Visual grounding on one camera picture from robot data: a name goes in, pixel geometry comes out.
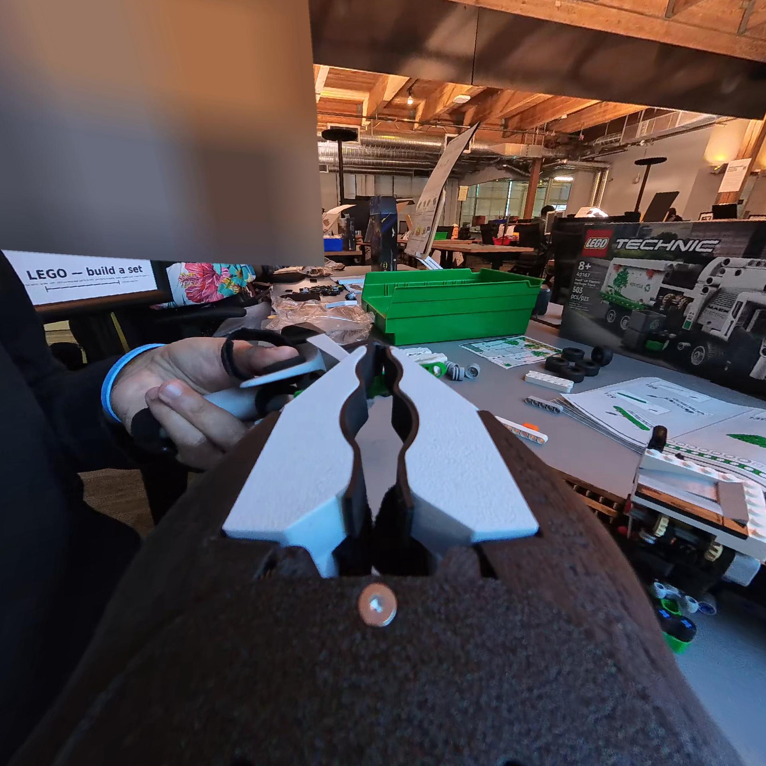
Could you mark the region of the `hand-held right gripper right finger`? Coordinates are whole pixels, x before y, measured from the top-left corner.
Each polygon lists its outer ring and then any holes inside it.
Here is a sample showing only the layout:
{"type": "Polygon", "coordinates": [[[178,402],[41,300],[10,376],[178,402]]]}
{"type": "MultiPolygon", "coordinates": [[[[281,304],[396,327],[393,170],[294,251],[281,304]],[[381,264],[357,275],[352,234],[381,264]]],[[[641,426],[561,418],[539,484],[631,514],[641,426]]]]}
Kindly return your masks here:
{"type": "Polygon", "coordinates": [[[453,548],[535,535],[539,523],[479,410],[404,351],[390,353],[401,366],[401,397],[417,416],[404,447],[411,536],[426,548],[453,548]]]}

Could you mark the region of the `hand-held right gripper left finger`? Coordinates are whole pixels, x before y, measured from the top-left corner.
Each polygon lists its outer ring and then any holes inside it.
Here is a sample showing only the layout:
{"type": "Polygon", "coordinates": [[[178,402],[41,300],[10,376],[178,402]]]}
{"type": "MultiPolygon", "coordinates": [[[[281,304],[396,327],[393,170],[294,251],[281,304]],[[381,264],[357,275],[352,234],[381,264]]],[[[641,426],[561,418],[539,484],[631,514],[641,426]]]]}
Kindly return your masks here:
{"type": "Polygon", "coordinates": [[[284,407],[223,524],[226,537],[302,548],[323,578],[340,573],[336,550],[369,519],[355,438],[369,416],[367,354],[354,350],[284,407]]]}

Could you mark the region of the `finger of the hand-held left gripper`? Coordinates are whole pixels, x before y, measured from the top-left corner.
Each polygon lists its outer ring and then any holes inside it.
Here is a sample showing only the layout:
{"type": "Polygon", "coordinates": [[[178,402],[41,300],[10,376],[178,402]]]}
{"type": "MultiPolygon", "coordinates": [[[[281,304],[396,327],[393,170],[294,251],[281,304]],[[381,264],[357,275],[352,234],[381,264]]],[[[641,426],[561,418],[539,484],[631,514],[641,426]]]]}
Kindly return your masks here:
{"type": "Polygon", "coordinates": [[[254,378],[240,383],[241,390],[273,384],[282,380],[301,378],[312,373],[327,372],[326,363],[320,351],[307,353],[304,358],[295,357],[272,365],[269,371],[256,375],[254,378]]]}
{"type": "Polygon", "coordinates": [[[333,341],[327,334],[314,334],[306,338],[308,361],[337,363],[349,356],[349,352],[333,341]]]}

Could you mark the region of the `lego truck model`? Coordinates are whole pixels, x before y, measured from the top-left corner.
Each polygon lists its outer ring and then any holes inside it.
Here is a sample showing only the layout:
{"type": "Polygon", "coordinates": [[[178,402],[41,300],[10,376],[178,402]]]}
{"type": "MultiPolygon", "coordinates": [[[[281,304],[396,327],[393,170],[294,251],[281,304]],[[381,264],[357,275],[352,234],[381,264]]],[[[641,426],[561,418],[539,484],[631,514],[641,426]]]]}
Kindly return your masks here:
{"type": "Polygon", "coordinates": [[[655,426],[634,475],[630,509],[653,514],[653,541],[684,529],[704,560],[725,563],[721,579],[752,585],[764,571],[764,487],[743,474],[695,461],[667,447],[668,431],[655,426]]]}

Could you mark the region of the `person's left forearm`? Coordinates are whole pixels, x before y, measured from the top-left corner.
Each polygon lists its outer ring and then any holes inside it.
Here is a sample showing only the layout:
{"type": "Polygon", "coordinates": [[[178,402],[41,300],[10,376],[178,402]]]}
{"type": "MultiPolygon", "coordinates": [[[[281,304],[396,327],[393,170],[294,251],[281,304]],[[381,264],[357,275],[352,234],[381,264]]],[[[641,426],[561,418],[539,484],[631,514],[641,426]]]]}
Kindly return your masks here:
{"type": "Polygon", "coordinates": [[[42,409],[53,442],[77,473],[131,468],[101,405],[101,388],[117,357],[77,371],[54,358],[36,316],[7,349],[42,409]]]}

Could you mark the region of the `pile of black lego parts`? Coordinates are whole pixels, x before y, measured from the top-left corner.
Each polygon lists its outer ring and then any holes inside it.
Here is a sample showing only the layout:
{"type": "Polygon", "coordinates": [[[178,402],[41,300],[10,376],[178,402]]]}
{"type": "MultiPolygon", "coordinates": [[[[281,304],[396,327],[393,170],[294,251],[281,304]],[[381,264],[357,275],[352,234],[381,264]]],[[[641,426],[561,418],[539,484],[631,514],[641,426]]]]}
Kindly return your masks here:
{"type": "Polygon", "coordinates": [[[281,298],[292,302],[340,302],[341,304],[356,303],[355,292],[342,284],[311,284],[297,290],[285,290],[281,298]]]}

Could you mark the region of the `green blue lego assembly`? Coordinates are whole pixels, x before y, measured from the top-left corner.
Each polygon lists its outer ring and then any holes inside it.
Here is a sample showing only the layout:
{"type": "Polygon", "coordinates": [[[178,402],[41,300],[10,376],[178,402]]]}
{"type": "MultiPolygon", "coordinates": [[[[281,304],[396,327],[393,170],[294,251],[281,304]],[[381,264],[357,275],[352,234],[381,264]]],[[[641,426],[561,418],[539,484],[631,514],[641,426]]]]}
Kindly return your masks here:
{"type": "Polygon", "coordinates": [[[654,580],[647,590],[665,642],[678,655],[695,640],[695,618],[712,617],[718,611],[717,600],[709,592],[694,596],[661,580],[654,580]]]}

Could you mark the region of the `lego set box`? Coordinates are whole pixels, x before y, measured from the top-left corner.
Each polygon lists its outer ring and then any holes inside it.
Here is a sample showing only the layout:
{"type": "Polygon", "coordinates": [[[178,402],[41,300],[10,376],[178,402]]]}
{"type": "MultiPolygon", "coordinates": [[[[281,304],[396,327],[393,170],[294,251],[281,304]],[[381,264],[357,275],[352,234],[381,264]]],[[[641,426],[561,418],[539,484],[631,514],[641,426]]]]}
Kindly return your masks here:
{"type": "Polygon", "coordinates": [[[764,400],[764,221],[589,223],[569,260],[561,337],[764,400]]]}

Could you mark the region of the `person's left hand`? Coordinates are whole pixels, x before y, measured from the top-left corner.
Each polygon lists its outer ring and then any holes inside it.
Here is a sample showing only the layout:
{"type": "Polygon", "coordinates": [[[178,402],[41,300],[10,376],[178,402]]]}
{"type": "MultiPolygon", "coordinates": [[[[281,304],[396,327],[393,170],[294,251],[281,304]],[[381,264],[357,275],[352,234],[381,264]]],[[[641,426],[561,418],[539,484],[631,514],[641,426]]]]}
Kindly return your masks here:
{"type": "Polygon", "coordinates": [[[191,338],[148,351],[117,378],[113,408],[134,437],[133,420],[147,409],[176,448],[176,459],[193,470],[218,464],[249,426],[212,404],[205,395],[234,388],[225,372],[219,338],[191,338]]]}

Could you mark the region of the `clear plastic bags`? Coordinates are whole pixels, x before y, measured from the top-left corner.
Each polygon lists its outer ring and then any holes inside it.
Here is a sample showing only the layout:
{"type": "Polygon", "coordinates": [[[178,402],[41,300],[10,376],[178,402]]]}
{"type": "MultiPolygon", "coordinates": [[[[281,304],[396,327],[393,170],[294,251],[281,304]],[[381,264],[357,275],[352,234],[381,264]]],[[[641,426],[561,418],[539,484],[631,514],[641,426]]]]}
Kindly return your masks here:
{"type": "Polygon", "coordinates": [[[263,329],[282,331],[287,326],[308,323],[327,334],[340,345],[368,339],[374,324],[374,317],[364,311],[356,302],[330,308],[317,300],[296,302],[286,297],[277,297],[272,301],[271,314],[263,323],[263,329]]]}

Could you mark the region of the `white beam with orange pin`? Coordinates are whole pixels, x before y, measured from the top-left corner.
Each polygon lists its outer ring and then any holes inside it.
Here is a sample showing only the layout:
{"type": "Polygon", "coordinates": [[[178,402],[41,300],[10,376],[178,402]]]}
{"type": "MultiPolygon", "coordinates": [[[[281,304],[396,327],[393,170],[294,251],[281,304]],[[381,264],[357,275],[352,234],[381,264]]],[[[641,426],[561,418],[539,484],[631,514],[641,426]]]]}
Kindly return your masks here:
{"type": "Polygon", "coordinates": [[[495,416],[495,418],[503,427],[519,438],[540,445],[546,444],[549,440],[549,437],[542,433],[537,426],[532,424],[518,424],[501,416],[495,416]]]}

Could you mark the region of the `floral cloth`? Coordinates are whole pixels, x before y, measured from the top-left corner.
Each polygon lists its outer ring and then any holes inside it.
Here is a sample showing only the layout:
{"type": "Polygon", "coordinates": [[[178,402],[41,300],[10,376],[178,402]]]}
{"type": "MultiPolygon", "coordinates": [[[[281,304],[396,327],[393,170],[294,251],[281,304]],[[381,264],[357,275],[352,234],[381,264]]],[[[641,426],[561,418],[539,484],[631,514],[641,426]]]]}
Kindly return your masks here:
{"type": "Polygon", "coordinates": [[[172,300],[155,306],[171,309],[205,305],[232,298],[253,283],[257,274],[248,264],[173,263],[166,268],[172,300]]]}

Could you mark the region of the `blue wristband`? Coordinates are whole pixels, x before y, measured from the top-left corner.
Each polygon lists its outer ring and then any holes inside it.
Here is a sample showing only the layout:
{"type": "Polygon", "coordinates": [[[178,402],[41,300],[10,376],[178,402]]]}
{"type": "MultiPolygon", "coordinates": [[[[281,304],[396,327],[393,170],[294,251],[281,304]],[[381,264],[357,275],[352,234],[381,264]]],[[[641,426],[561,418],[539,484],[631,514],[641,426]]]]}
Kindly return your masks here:
{"type": "Polygon", "coordinates": [[[103,413],[106,417],[108,417],[111,422],[114,424],[122,424],[121,418],[118,416],[118,414],[115,412],[113,408],[113,388],[116,384],[117,378],[121,375],[123,370],[135,359],[137,359],[140,355],[143,355],[147,353],[148,351],[152,351],[154,349],[159,349],[164,347],[165,344],[163,343],[150,343],[138,346],[134,349],[129,350],[127,353],[125,353],[123,356],[121,356],[117,361],[112,365],[110,370],[107,372],[107,375],[103,379],[103,383],[101,385],[101,408],[103,410],[103,413]]]}

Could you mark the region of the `green white sticker sheet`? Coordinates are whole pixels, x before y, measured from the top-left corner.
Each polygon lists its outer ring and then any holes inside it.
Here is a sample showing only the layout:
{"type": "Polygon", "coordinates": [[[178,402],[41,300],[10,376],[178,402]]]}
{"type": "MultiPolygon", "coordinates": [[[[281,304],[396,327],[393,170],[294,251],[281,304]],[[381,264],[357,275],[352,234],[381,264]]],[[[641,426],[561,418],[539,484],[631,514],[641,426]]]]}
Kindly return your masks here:
{"type": "Polygon", "coordinates": [[[460,348],[503,369],[537,365],[561,353],[559,348],[523,335],[467,342],[460,348]]]}

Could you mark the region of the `dark tall box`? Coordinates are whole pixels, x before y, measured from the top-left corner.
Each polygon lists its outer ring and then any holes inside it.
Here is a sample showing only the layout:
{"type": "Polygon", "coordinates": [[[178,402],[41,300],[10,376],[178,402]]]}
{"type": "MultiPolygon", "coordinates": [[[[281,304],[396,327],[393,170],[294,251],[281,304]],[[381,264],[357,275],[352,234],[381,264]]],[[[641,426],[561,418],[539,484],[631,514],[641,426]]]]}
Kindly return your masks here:
{"type": "Polygon", "coordinates": [[[392,272],[397,268],[397,205],[392,196],[377,195],[370,200],[369,244],[373,271],[392,272]]]}

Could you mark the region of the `green plastic bin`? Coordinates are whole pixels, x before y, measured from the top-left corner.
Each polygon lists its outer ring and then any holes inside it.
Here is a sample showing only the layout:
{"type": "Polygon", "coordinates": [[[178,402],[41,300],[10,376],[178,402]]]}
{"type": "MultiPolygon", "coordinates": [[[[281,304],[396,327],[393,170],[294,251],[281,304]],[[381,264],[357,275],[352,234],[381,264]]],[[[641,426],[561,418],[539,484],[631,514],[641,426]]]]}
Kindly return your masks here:
{"type": "Polygon", "coordinates": [[[361,304],[397,346],[522,335],[543,282],[498,270],[370,272],[361,304]]]}

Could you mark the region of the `black floor lamp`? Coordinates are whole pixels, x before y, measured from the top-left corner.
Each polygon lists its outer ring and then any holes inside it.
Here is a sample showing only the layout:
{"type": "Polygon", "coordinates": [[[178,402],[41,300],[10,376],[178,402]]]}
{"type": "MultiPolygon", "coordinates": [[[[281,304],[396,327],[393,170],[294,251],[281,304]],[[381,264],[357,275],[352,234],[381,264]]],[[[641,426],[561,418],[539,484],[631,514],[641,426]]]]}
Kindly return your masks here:
{"type": "Polygon", "coordinates": [[[338,188],[339,203],[345,204],[345,182],[344,182],[344,160],[343,147],[349,142],[359,141],[359,129],[350,126],[328,126],[322,130],[322,139],[326,142],[334,142],[337,148],[338,156],[338,188]]]}
{"type": "Polygon", "coordinates": [[[640,188],[639,188],[639,191],[637,192],[637,198],[634,205],[635,215],[640,215],[640,207],[643,200],[643,196],[644,196],[644,192],[645,192],[645,188],[646,188],[646,184],[648,181],[651,168],[657,165],[664,164],[665,162],[667,162],[666,156],[644,157],[644,158],[635,160],[634,165],[636,167],[640,167],[644,169],[644,174],[643,174],[643,177],[641,178],[640,188]]]}

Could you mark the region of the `white task sign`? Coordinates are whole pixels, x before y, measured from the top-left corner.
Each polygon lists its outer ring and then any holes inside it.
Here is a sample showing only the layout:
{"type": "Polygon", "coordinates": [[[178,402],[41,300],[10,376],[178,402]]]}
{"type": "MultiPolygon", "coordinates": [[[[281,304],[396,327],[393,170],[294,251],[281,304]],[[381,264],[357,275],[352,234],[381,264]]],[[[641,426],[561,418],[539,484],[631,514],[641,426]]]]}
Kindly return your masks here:
{"type": "Polygon", "coordinates": [[[159,289],[150,261],[4,251],[35,307],[159,289]]]}

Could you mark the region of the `instruction booklet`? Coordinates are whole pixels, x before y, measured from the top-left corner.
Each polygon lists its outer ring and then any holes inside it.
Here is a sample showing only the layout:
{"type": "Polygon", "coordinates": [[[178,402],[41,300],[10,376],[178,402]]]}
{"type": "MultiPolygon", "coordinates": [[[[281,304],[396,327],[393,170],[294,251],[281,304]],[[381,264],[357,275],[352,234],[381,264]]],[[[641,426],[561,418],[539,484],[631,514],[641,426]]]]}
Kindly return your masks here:
{"type": "Polygon", "coordinates": [[[667,430],[665,452],[764,484],[765,410],[722,401],[662,378],[634,378],[557,397],[563,411],[642,452],[656,426],[667,430]]]}

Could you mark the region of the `person's black top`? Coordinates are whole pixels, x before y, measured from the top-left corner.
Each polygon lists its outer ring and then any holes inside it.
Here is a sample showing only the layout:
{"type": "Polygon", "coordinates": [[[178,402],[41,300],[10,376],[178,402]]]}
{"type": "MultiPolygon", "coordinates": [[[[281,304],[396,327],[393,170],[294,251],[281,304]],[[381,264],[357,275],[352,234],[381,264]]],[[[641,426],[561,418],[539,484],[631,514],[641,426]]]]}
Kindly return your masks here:
{"type": "Polygon", "coordinates": [[[2,764],[61,692],[142,542],[85,501],[82,473],[65,462],[7,349],[33,316],[42,325],[2,254],[2,764]]]}

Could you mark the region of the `white wall notice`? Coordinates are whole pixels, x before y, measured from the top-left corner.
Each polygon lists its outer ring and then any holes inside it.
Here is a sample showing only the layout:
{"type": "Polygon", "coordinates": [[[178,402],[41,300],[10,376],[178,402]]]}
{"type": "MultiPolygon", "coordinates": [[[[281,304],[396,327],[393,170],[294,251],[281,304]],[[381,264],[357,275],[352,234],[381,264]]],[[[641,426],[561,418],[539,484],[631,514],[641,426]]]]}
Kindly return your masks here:
{"type": "Polygon", "coordinates": [[[718,189],[719,194],[739,193],[749,177],[751,158],[740,158],[728,163],[718,189]]]}

